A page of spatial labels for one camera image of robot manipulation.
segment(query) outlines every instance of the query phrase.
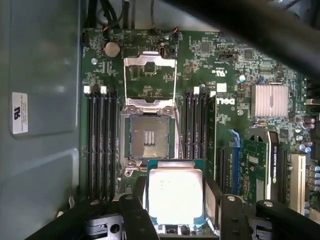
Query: chipset heatsink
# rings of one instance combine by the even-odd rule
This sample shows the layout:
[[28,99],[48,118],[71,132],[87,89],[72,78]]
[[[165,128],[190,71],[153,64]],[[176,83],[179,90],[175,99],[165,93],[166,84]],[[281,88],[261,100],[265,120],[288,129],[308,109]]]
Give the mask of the chipset heatsink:
[[285,85],[253,85],[251,115],[288,117],[288,94],[288,87]]

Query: motherboard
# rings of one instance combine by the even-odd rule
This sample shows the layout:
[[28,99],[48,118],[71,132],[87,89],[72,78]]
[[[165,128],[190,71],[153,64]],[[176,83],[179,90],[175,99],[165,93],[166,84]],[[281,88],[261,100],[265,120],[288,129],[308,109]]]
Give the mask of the motherboard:
[[131,193],[150,161],[201,160],[251,205],[318,209],[318,109],[305,76],[221,32],[87,28],[82,44],[84,198]]

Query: blue pcie slot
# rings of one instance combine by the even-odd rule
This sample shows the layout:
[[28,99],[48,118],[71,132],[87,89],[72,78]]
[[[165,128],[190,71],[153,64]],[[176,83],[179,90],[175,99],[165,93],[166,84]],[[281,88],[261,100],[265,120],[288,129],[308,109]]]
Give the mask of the blue pcie slot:
[[239,153],[240,153],[240,136],[239,133],[234,131],[233,129],[229,129],[229,132],[232,134],[232,141],[230,147],[233,148],[232,152],[232,185],[231,185],[231,193],[234,195],[238,195],[239,193],[239,181],[240,181],[240,162],[239,162]]

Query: white pcie slot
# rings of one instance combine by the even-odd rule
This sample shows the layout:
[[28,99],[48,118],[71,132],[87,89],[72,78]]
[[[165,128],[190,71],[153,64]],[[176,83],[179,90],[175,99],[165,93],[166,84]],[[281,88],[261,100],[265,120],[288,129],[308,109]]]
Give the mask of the white pcie slot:
[[291,172],[290,208],[303,215],[306,193],[306,156],[292,154],[291,164],[293,170]]

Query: empty cpu socket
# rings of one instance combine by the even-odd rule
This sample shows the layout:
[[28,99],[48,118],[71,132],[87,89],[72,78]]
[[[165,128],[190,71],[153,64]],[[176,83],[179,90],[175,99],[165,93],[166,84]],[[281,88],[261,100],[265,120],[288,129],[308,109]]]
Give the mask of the empty cpu socket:
[[130,117],[130,157],[166,158],[169,154],[169,116]]

